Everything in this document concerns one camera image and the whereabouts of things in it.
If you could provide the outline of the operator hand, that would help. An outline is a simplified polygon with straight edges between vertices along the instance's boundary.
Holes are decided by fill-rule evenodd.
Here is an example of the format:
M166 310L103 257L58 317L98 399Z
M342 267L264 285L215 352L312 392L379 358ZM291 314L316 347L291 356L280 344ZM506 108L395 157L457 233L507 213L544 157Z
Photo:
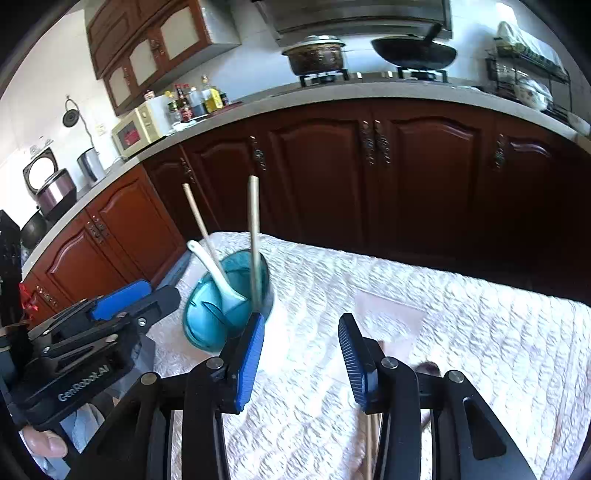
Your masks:
M64 458L68 454L65 441L52 431L38 431L31 426L25 426L20 434L33 455L45 458Z

